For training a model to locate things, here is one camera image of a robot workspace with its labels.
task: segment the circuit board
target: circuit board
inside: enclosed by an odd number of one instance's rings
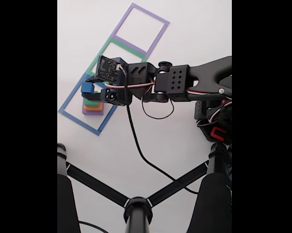
[[[96,76],[104,81],[115,83],[118,78],[117,62],[104,56],[98,59]]]

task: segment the orange block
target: orange block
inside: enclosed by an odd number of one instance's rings
[[[88,107],[88,106],[84,105],[83,109],[87,110],[87,111],[102,111],[103,110],[103,102],[100,102],[98,107]]]

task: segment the blue square outline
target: blue square outline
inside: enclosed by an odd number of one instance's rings
[[[97,136],[99,136],[100,133],[102,132],[102,130],[104,129],[105,125],[107,124],[107,122],[109,121],[111,116],[113,115],[114,111],[116,110],[116,108],[117,108],[116,105],[112,106],[112,108],[109,110],[108,114],[106,115],[106,117],[104,118],[104,120],[102,121],[102,123],[98,129],[91,127],[90,125],[84,123],[83,121],[79,120],[78,118],[74,117],[73,115],[71,115],[70,113],[65,111],[65,108],[68,106],[68,104],[70,103],[70,101],[72,100],[72,98],[74,97],[76,92],[78,91],[82,82],[88,78],[90,78],[90,75],[88,75],[86,73],[84,73],[82,75],[82,77],[79,79],[78,83],[75,85],[73,90],[70,92],[70,94],[68,95],[68,97],[66,98],[66,100],[64,101],[62,106],[60,107],[58,113],[62,114],[63,116],[67,117],[68,119],[74,121],[75,123],[79,124],[80,126],[84,127],[85,129],[87,129],[87,130],[91,131],[92,133],[96,134]],[[104,83],[96,83],[96,84],[102,88],[105,87]]]

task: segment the purple square outline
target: purple square outline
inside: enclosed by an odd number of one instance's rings
[[[131,44],[130,42],[120,38],[119,36],[116,35],[116,33],[118,32],[118,30],[120,29],[121,25],[124,23],[124,21],[127,19],[128,15],[130,14],[130,12],[132,11],[132,9],[135,8],[143,13],[145,13],[146,15],[149,15],[153,18],[155,18],[156,20],[160,21],[163,23],[163,27],[161,28],[160,32],[158,33],[157,37],[155,38],[155,40],[152,42],[150,48],[148,49],[148,51],[144,51],[142,49],[140,49],[139,47]],[[117,26],[115,27],[115,29],[113,30],[111,37],[122,42],[123,44],[129,46],[130,48],[138,51],[139,53],[145,55],[146,57],[149,57],[150,54],[152,53],[152,51],[155,49],[157,43],[159,42],[160,38],[162,37],[163,33],[165,32],[165,30],[167,29],[167,26],[170,24],[169,21],[155,15],[154,13],[151,13],[150,11],[144,9],[141,6],[138,6],[134,3],[132,3],[130,5],[130,7],[127,9],[127,11],[125,12],[125,14],[122,16],[121,20],[118,22]]]

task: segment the green block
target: green block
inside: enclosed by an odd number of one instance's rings
[[[98,107],[99,106],[99,102],[94,102],[94,101],[90,101],[87,100],[86,98],[84,99],[84,105],[86,105],[87,107]]]

